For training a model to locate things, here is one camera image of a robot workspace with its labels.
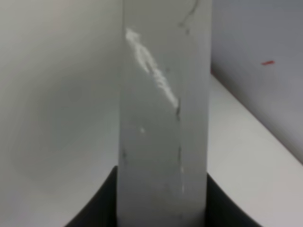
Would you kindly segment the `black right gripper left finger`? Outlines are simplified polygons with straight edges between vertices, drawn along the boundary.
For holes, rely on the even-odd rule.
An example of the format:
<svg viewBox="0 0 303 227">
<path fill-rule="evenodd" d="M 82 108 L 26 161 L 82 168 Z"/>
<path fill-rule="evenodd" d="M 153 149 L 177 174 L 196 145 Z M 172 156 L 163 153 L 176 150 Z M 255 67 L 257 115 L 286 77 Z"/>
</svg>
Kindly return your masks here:
<svg viewBox="0 0 303 227">
<path fill-rule="evenodd" d="M 115 166 L 100 189 L 66 227 L 116 227 L 117 171 Z"/>
</svg>

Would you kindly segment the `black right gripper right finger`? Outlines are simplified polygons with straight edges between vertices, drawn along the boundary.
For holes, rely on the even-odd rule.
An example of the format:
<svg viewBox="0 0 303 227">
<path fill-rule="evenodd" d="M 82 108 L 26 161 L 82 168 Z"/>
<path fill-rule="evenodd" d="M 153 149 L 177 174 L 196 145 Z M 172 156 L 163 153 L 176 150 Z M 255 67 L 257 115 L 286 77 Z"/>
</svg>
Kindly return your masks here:
<svg viewBox="0 0 303 227">
<path fill-rule="evenodd" d="M 255 220 L 242 211 L 207 175 L 206 227 L 259 227 Z"/>
</svg>

